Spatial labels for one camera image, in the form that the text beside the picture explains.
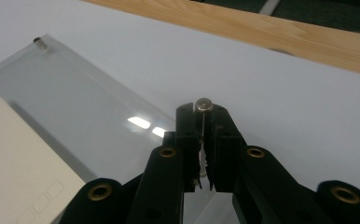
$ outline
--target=clear plastic sheet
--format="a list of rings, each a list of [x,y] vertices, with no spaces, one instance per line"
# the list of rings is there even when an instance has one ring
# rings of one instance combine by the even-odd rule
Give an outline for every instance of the clear plastic sheet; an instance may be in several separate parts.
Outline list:
[[[142,173],[161,145],[152,131],[173,131],[174,121],[49,35],[41,40],[0,63],[0,97],[85,181],[106,177],[124,184]],[[130,123],[133,117],[150,126]],[[205,189],[185,195],[184,223],[205,223],[200,215],[210,210],[228,217],[222,203],[208,205],[216,194],[202,182]],[[220,197],[230,203],[229,195]]]

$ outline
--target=black plastic part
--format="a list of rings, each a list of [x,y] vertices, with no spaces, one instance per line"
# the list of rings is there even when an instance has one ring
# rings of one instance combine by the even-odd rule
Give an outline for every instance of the black plastic part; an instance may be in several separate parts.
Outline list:
[[[151,152],[126,223],[182,223],[183,163],[179,147],[162,146]]]
[[[232,204],[241,224],[257,224],[262,222],[261,213],[247,190],[243,181],[238,178],[232,194]]]
[[[244,147],[239,153],[238,170],[246,186],[242,190],[248,190],[264,223],[332,223],[270,152],[262,147]]]
[[[326,181],[319,185],[316,198],[337,223],[360,224],[360,189],[341,181]]]
[[[124,221],[128,218],[128,214],[130,213],[134,197],[136,195],[137,190],[139,189],[140,182],[142,180],[143,174],[136,176],[134,179],[130,180],[128,183],[122,186],[122,205],[121,210],[124,213]]]
[[[185,192],[195,191],[195,182],[200,181],[200,133],[196,128],[192,103],[176,109],[175,145],[184,152]]]
[[[92,201],[90,191],[102,184],[111,187],[111,193],[100,201]],[[96,179],[86,185],[77,193],[75,198],[67,205],[61,219],[61,224],[108,224],[124,223],[125,213],[122,206],[122,187],[112,179]]]
[[[175,132],[165,132],[163,135],[162,145],[172,145],[176,144],[176,133]]]
[[[226,108],[214,105],[205,115],[204,149],[207,175],[217,192],[232,192],[237,176],[238,151],[245,146]]]

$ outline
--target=white paper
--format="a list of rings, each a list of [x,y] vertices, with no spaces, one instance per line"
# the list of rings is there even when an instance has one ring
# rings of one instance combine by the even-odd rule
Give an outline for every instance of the white paper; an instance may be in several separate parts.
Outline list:
[[[83,185],[0,99],[0,223],[50,223]]]

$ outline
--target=small cylindrical object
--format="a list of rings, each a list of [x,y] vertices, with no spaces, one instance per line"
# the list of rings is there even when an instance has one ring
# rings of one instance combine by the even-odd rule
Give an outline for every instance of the small cylindrical object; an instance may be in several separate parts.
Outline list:
[[[213,109],[213,103],[207,98],[200,98],[195,104],[195,109],[200,112],[211,111]]]
[[[37,45],[37,47],[41,50],[46,50],[48,47],[46,45],[46,43],[44,43],[44,41],[40,38],[40,37],[37,37],[33,40],[33,42]]]

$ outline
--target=white table surface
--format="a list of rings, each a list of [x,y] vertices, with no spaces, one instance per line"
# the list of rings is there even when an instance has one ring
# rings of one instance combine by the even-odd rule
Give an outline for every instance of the white table surface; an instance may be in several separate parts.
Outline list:
[[[44,34],[170,118],[201,97],[224,106],[306,187],[360,188],[360,74],[85,2],[0,0],[0,62]]]

